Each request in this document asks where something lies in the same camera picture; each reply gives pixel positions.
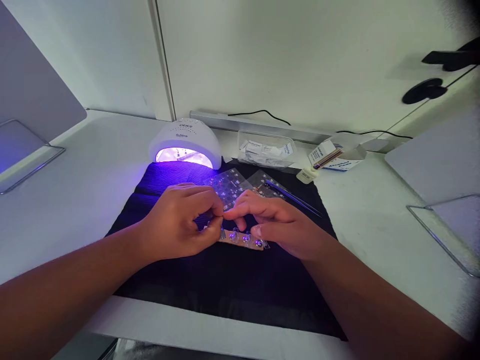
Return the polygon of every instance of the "white nail lamp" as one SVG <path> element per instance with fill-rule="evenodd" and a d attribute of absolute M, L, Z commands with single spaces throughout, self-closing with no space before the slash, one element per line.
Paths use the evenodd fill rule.
<path fill-rule="evenodd" d="M 200 120 L 182 118 L 165 125 L 148 147 L 156 163 L 183 161 L 218 170 L 220 144 L 214 132 Z"/>

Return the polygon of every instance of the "white table surface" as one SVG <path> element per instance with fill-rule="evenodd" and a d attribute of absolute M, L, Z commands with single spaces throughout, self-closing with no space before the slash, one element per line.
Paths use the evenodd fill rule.
<path fill-rule="evenodd" d="M 166 123 L 88 111 L 52 141 L 67 151 L 0 196 L 0 284 L 101 239 L 145 172 L 148 145 Z M 237 133 L 214 130 L 222 155 L 237 156 Z M 297 143 L 295 167 L 310 144 Z M 382 154 L 315 180 L 339 241 L 376 273 L 464 336 L 479 280 L 464 274 L 405 208 L 417 195 Z M 92 332 L 257 359 L 351 359 L 337 338 L 205 315 L 112 296 Z"/>

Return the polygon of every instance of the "alcohol pad box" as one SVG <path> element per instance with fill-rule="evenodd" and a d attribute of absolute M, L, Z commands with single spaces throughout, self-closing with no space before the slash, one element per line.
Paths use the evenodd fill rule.
<path fill-rule="evenodd" d="M 337 134 L 318 145 L 310 155 L 308 155 L 308 159 L 313 166 L 335 149 L 341 149 L 343 154 L 327 163 L 322 169 L 346 172 L 367 157 L 367 151 L 361 144 L 370 139 L 370 137 L 348 133 Z"/>

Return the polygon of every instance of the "black wall hook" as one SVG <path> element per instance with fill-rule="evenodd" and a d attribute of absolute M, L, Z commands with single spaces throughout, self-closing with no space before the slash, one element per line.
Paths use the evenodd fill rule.
<path fill-rule="evenodd" d="M 404 104 L 415 104 L 425 99 L 436 99 L 447 92 L 447 88 L 442 86 L 441 78 L 431 78 L 415 85 L 406 92 L 401 98 Z"/>
<path fill-rule="evenodd" d="M 480 65 L 480 37 L 467 42 L 457 51 L 432 51 L 421 62 L 443 65 L 442 69 L 446 72 L 454 72 L 469 65 Z"/>

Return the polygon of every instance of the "black cloth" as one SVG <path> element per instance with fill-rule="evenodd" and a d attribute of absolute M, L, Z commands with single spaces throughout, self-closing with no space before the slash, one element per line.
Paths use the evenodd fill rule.
<path fill-rule="evenodd" d="M 246 179 L 259 168 L 233 160 L 220 170 L 189 162 L 151 163 L 108 235 L 143 219 L 170 185 L 194 183 L 236 168 Z M 318 226 L 335 232 L 314 184 L 296 179 L 298 170 L 263 168 L 278 183 L 322 213 L 322 218 L 296 205 Z M 248 229 L 256 224 L 246 218 Z M 199 230 L 207 217 L 196 219 Z M 233 221 L 223 227 L 232 230 Z M 134 274 L 115 293 L 117 296 L 209 314 L 229 319 L 325 334 L 346 340 L 339 323 L 300 260 L 276 243 L 255 251 L 216 243 L 201 253 L 152 263 Z"/>

